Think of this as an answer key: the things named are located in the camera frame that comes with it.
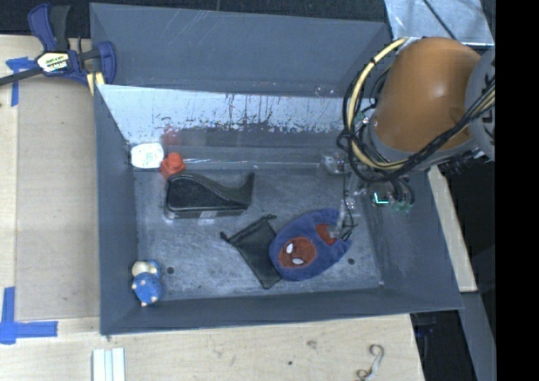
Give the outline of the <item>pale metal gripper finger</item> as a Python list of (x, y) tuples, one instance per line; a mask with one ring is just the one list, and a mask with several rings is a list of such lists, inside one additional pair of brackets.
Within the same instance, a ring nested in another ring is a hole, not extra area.
[(358, 226), (356, 218), (357, 203), (355, 198), (346, 196), (339, 205), (337, 222), (333, 226), (332, 236), (347, 241)]
[(321, 167), (327, 175), (342, 175), (347, 171), (346, 159), (343, 153), (324, 153), (321, 157)]

